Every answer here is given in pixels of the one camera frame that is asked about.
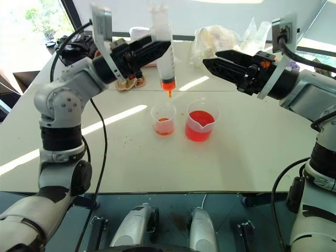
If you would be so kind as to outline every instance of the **beaker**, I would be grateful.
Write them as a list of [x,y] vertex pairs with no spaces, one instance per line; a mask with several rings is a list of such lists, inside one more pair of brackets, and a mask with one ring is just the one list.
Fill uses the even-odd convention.
[[174,131],[176,107],[171,103],[157,104],[151,108],[154,129],[159,135],[170,135]]
[[194,100],[188,106],[186,136],[196,142],[207,140],[219,118],[219,108],[209,100]]

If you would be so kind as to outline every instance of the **syringe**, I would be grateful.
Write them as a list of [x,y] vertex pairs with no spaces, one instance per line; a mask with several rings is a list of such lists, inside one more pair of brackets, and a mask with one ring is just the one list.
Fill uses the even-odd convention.
[[151,8],[153,27],[151,28],[153,41],[171,41],[171,45],[165,54],[156,61],[157,69],[160,75],[161,88],[169,92],[172,96],[172,90],[176,87],[173,36],[172,27],[168,23],[167,7],[163,4]]

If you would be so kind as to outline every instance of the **table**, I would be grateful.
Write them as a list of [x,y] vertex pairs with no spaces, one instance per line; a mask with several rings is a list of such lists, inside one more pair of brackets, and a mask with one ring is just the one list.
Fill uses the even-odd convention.
[[[142,88],[118,92],[113,83],[109,90],[94,97],[103,117],[110,122],[100,193],[269,192],[287,165],[310,155],[316,132],[310,129],[308,120],[279,107],[272,98],[259,100],[236,91],[234,84],[212,76],[205,68],[194,69],[188,62],[190,45],[174,43],[179,62],[173,98],[161,90],[155,68],[143,69],[147,84]],[[0,125],[1,191],[38,191],[39,159],[32,157],[38,156],[41,147],[40,114],[33,97],[40,85],[48,82],[50,65],[51,61]],[[55,76],[61,70],[58,64]],[[195,80],[200,83],[179,91]],[[218,104],[221,117],[211,137],[197,143],[186,138],[184,124],[187,105],[201,97]],[[152,128],[150,108],[166,101],[177,108],[176,128],[171,136],[163,138]],[[132,108],[137,112],[121,118],[127,113],[123,111]],[[99,121],[88,103],[82,114],[84,132]],[[92,193],[103,157],[102,129],[98,126],[85,137],[91,150],[93,174],[88,192]],[[15,166],[13,160],[22,164]],[[279,190],[287,191],[297,174],[298,168],[285,175]]]

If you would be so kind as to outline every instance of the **plastic bag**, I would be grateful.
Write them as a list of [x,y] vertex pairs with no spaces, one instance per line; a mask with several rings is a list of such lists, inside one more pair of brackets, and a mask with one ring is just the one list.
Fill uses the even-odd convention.
[[190,63],[201,66],[203,59],[216,57],[216,52],[231,50],[239,43],[239,35],[223,26],[212,25],[198,29],[192,44]]
[[234,49],[253,56],[258,51],[264,49],[267,34],[270,28],[271,23],[263,21],[257,30],[256,22],[253,17],[246,31],[244,32],[240,46],[235,47]]

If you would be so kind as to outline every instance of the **plastic cup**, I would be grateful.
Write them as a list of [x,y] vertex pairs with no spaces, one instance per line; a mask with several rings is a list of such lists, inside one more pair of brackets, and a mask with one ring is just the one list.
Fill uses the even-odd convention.
[[154,129],[159,135],[170,135],[174,131],[176,107],[170,103],[158,104],[152,107]]
[[186,136],[196,142],[207,140],[219,118],[219,108],[207,99],[194,100],[188,106]]

